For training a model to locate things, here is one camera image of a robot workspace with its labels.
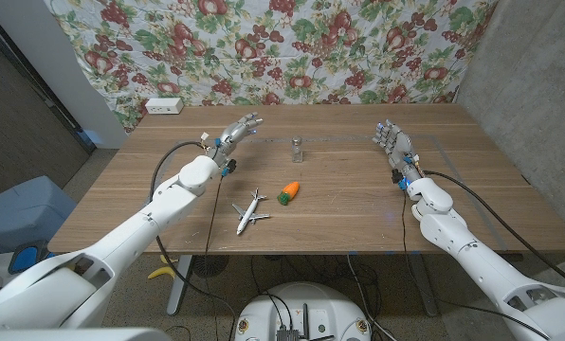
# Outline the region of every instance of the toy airplane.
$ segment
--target toy airplane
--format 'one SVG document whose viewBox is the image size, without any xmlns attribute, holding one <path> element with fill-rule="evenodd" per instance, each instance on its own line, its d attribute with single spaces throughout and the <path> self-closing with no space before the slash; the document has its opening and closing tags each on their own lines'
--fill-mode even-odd
<svg viewBox="0 0 565 341">
<path fill-rule="evenodd" d="M 257 189 L 255 189 L 255 192 L 251 192 L 251 194 L 253 195 L 253 201 L 251 202 L 251 205 L 249 205 L 247 210 L 243 210 L 242 208 L 238 207 L 238 205 L 236 204 L 232 204 L 232 206 L 234 206 L 234 208 L 236 208 L 236 211 L 238 211 L 238 214 L 240 214 L 238 216 L 238 220 L 240 220 L 241 222 L 238 224 L 238 229 L 236 230 L 236 234 L 240 235 L 243 230 L 245 230 L 246 224 L 248 223 L 248 221 L 251 221 L 255 224 L 255 221 L 258 219 L 262 219 L 262 218 L 269 218 L 270 215 L 269 214 L 254 214 L 253 211 L 255 210 L 255 207 L 257 207 L 257 202 L 260 199 L 264 199 L 265 195 L 257 195 Z"/>
</svg>

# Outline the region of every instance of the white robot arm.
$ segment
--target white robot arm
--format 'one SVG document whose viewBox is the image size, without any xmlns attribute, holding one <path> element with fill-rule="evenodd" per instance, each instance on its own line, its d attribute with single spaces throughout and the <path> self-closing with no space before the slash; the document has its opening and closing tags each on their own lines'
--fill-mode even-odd
<svg viewBox="0 0 565 341">
<path fill-rule="evenodd" d="M 228 126 L 208 155 L 196 157 L 155 191 L 153 201 L 95 244 L 44 260 L 0 291 L 0 330 L 99 327 L 114 285 L 155 237 L 184 219 L 229 154 L 262 120 Z"/>
<path fill-rule="evenodd" d="M 451 196 L 420 170 L 419 156 L 398 126 L 389 121 L 378 124 L 374 142 L 389 156 L 394 181 L 417 202 L 411 211 L 420 221 L 422 235 L 459 262 L 501 313 L 549 339 L 565 339 L 565 288 L 524 276 L 479 241 L 452 208 Z M 504 320 L 518 340 L 545 339 L 517 322 Z"/>
</svg>

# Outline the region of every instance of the glass bottle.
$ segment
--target glass bottle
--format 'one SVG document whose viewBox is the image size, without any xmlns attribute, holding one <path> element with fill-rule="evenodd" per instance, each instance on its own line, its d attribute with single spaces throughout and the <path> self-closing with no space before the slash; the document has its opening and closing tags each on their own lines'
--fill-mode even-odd
<svg viewBox="0 0 565 341">
<path fill-rule="evenodd" d="M 303 150 L 301 149 L 301 137 L 295 136 L 291 139 L 291 161 L 303 161 Z"/>
</svg>

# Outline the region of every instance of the orange carrot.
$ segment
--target orange carrot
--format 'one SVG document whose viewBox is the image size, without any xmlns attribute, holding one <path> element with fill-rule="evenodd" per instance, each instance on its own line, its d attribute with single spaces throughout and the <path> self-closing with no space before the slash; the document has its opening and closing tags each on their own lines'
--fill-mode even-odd
<svg viewBox="0 0 565 341">
<path fill-rule="evenodd" d="M 300 189 L 300 183 L 297 181 L 287 185 L 285 188 L 282 189 L 281 194 L 279 194 L 279 196 L 277 197 L 279 203 L 283 205 L 287 205 L 289 201 L 295 197 L 295 194 L 298 193 L 299 189 Z"/>
</svg>

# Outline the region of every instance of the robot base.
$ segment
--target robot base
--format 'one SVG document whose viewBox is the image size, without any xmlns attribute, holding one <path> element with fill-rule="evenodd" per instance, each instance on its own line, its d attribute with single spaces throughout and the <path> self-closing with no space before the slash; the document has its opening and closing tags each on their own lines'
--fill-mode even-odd
<svg viewBox="0 0 565 341">
<path fill-rule="evenodd" d="M 236 341 L 277 340 L 277 334 L 285 335 L 284 340 L 371 340 L 365 314 L 353 301 L 336 290 L 311 282 L 291 282 L 268 292 L 287 304 L 295 332 L 288 330 L 289 313 L 284 304 L 272 297 L 286 331 L 281 330 L 281 319 L 272 300 L 262 295 L 254 298 L 241 313 L 236 326 Z"/>
</svg>

